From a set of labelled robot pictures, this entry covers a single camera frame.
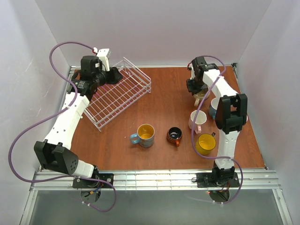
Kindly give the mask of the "beige round mug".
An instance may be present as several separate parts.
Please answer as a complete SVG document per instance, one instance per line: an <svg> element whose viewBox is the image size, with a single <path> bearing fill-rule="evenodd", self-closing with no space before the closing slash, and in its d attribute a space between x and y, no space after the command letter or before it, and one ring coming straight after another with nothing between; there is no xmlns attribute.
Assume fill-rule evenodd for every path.
<svg viewBox="0 0 300 225"><path fill-rule="evenodd" d="M198 107L198 105L200 104L200 102L203 99L207 99L210 96L210 94L208 94L208 96L204 98L204 96L207 93L207 91L208 91L208 89L203 89L200 92L198 92L198 93L196 93L196 94L193 95L193 97L195 99L195 103L194 103L195 107Z"/></svg>

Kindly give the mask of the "teal dotted mug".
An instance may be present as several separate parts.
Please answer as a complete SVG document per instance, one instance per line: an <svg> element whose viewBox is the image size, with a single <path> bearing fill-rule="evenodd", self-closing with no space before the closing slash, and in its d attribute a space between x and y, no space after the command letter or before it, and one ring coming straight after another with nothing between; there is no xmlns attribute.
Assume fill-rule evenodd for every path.
<svg viewBox="0 0 300 225"><path fill-rule="evenodd" d="M210 102L210 107L209 107L209 115L215 119L217 108L218 108L218 102L219 98L213 98Z"/></svg>

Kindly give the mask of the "light pink faceted mug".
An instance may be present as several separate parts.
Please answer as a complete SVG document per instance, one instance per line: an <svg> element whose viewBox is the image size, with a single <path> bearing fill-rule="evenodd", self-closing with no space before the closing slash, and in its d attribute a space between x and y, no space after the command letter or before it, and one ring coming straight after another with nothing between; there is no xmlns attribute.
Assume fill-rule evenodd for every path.
<svg viewBox="0 0 300 225"><path fill-rule="evenodd" d="M189 118L189 121L188 121L188 127L190 129L192 129L192 125L193 125L193 122L194 122L194 117L196 115L196 112L197 112L197 110L194 110L190 114L190 118ZM195 120L194 131L195 131L196 134L200 134L202 132L201 125L203 125L206 121L207 121L206 113L200 110L198 112L198 114L196 116L196 120Z"/></svg>

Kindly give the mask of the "small orange cup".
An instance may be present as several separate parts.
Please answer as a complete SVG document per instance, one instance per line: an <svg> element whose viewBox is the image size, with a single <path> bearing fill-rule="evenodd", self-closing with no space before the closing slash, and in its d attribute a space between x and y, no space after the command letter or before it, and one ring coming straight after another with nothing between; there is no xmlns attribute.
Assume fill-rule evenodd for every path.
<svg viewBox="0 0 300 225"><path fill-rule="evenodd" d="M182 130L178 127L172 127L167 131L166 139L168 142L175 144L177 147L180 145L182 139Z"/></svg>

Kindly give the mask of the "blue mug with yellow inside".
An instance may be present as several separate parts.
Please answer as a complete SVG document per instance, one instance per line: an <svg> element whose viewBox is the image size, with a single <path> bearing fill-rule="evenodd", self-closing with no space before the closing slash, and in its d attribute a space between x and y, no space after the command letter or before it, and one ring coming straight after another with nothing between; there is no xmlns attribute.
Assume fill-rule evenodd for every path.
<svg viewBox="0 0 300 225"><path fill-rule="evenodd" d="M139 144L143 148L149 148L154 144L155 129L150 124L142 124L135 134L130 136L132 144Z"/></svg>

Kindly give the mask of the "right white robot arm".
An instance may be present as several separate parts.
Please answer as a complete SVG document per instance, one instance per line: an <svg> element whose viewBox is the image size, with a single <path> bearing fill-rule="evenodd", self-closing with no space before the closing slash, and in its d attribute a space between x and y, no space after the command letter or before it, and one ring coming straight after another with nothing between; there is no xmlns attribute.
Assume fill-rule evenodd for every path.
<svg viewBox="0 0 300 225"><path fill-rule="evenodd" d="M212 92L218 99L215 124L219 130L217 156L208 180L224 184L234 178L236 164L234 153L238 136L247 122L248 98L235 91L223 77L216 64L207 63L206 56L198 56L188 63L191 78L187 79L188 91L197 94L208 88L203 98Z"/></svg>

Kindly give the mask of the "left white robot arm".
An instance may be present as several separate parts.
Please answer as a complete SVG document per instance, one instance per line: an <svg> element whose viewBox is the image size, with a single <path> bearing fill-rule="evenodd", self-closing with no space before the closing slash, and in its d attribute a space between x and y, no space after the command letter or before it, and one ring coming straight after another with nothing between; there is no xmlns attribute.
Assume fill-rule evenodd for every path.
<svg viewBox="0 0 300 225"><path fill-rule="evenodd" d="M72 75L67 88L66 111L57 117L45 139L34 145L42 168L83 178L92 177L94 165L79 160L71 151L71 142L79 120L98 87L117 84L123 78L116 67L109 66L108 58L100 52L96 56L82 57L81 68Z"/></svg>

